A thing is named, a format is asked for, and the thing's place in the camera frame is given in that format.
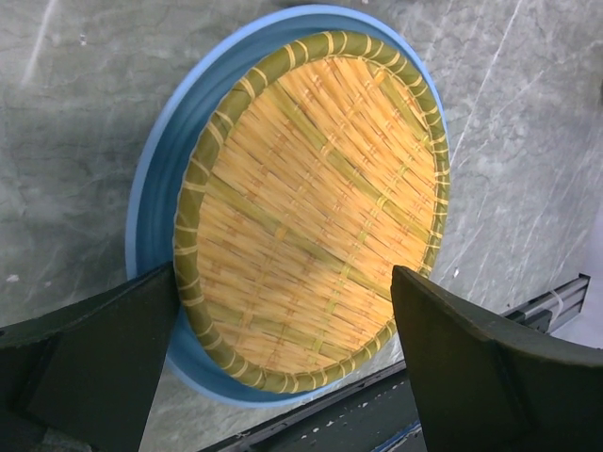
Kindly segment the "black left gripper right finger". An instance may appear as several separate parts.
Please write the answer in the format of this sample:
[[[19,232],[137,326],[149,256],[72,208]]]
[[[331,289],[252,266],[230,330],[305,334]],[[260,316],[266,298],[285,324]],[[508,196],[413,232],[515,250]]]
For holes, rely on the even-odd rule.
[[[602,352],[395,266],[391,299],[430,451],[599,451]]]

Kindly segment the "woven bamboo plate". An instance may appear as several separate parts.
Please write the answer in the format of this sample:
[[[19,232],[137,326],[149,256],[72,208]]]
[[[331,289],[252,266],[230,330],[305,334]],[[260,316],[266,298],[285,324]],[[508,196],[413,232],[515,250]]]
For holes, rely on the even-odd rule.
[[[275,394],[347,376],[395,334],[395,265],[428,276],[448,210],[445,121],[382,40],[323,31],[252,66],[187,162],[173,259],[193,333]]]

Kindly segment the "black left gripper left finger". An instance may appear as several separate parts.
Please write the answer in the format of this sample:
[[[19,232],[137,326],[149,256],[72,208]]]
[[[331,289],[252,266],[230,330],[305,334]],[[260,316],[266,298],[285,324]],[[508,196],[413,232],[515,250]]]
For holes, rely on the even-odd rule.
[[[180,301],[165,264],[105,293],[1,329],[1,448],[51,428],[95,451],[136,451]]]

